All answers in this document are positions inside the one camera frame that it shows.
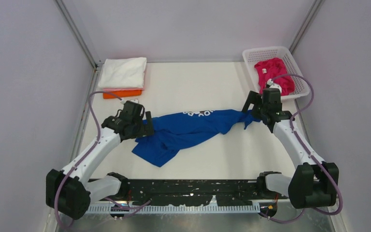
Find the blue panda print t-shirt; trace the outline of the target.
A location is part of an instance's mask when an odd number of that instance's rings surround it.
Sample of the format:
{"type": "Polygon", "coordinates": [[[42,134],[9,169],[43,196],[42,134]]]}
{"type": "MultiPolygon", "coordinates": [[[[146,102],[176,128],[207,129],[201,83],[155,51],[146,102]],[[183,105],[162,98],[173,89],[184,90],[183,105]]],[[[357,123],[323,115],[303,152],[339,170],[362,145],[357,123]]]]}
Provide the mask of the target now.
{"type": "Polygon", "coordinates": [[[179,112],[152,118],[154,134],[135,140],[132,153],[162,167],[182,149],[199,145],[218,134],[228,133],[237,123],[246,129],[260,122],[251,111],[233,109],[179,112]]]}

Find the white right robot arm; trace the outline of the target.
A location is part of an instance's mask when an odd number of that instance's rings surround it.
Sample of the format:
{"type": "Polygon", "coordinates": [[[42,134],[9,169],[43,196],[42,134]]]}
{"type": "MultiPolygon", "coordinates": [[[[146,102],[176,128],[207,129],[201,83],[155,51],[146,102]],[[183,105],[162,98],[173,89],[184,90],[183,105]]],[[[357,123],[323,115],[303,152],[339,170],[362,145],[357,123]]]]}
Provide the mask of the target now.
{"type": "Polygon", "coordinates": [[[282,194],[296,209],[335,205],[340,195],[339,168],[333,162],[326,162],[311,148],[291,112],[282,109],[280,90],[250,91],[242,112],[249,113],[268,127],[296,168],[292,177],[274,171],[260,173],[257,194],[265,199],[274,193],[282,194]]]}

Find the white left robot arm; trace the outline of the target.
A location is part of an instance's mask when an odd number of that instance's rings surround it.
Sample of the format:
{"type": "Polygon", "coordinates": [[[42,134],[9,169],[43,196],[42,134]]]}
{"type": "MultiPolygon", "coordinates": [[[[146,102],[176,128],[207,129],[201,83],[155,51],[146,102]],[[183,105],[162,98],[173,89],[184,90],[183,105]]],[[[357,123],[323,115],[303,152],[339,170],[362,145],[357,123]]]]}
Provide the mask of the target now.
{"type": "Polygon", "coordinates": [[[115,116],[97,124],[98,134],[92,144],[60,171],[52,169],[46,176],[46,205],[72,219],[80,219],[89,206],[106,197],[123,200],[128,196],[128,179],[118,173],[104,178],[90,178],[106,156],[123,141],[154,134],[151,113],[144,106],[127,101],[115,116]]]}

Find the folded orange t-shirt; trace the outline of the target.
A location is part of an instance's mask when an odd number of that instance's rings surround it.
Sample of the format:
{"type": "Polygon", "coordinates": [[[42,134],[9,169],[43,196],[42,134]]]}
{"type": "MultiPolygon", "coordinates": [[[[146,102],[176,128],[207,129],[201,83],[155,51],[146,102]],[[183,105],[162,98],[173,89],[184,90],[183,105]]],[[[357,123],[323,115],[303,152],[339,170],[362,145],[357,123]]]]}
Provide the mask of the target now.
{"type": "Polygon", "coordinates": [[[106,92],[110,92],[111,94],[103,93],[102,97],[103,99],[116,99],[115,95],[125,98],[125,97],[136,97],[140,96],[142,94],[141,89],[136,90],[105,90],[106,92]]]}

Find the white plastic laundry basket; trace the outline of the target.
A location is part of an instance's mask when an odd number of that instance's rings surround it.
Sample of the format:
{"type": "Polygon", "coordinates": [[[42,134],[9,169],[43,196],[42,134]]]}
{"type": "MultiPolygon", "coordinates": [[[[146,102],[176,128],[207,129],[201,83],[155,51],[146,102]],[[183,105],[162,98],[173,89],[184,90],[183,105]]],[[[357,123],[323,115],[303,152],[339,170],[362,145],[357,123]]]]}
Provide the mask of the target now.
{"type": "Polygon", "coordinates": [[[294,76],[302,75],[286,47],[271,46],[244,50],[244,63],[254,85],[254,91],[262,93],[272,78],[282,89],[282,100],[296,99],[310,93],[308,84],[294,76]]]}

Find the folded white t-shirt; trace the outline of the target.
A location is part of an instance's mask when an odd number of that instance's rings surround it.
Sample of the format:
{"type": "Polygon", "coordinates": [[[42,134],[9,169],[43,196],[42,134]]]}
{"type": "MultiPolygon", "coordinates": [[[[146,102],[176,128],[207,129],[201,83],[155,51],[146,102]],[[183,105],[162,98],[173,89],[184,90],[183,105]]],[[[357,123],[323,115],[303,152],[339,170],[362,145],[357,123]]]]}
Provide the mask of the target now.
{"type": "Polygon", "coordinates": [[[106,59],[100,73],[99,88],[142,89],[147,58],[106,59]]]}

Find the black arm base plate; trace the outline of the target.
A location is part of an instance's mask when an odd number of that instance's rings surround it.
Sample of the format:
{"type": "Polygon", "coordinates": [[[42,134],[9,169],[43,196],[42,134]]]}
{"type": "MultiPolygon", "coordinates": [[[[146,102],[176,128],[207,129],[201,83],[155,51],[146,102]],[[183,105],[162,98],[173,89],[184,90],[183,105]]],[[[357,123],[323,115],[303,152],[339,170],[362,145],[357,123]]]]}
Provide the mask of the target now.
{"type": "Polygon", "coordinates": [[[114,201],[151,206],[207,206],[216,200],[220,206],[246,206],[254,200],[274,200],[279,194],[262,188],[256,180],[174,180],[128,179],[114,201]]]}

